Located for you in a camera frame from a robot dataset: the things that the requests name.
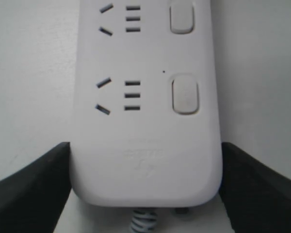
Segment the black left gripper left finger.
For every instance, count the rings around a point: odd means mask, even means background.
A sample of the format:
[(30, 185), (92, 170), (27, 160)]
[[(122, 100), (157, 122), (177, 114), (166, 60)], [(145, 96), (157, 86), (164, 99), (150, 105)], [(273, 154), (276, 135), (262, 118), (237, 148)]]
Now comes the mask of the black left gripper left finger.
[(70, 143), (0, 181), (0, 233), (52, 233), (71, 191)]

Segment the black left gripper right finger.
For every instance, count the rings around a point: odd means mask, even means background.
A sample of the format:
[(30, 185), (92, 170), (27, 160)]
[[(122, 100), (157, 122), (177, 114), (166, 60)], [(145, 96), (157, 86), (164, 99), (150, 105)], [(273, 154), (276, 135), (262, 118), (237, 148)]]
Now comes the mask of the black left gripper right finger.
[(219, 189), (236, 233), (291, 233), (291, 179), (232, 143), (222, 143)]

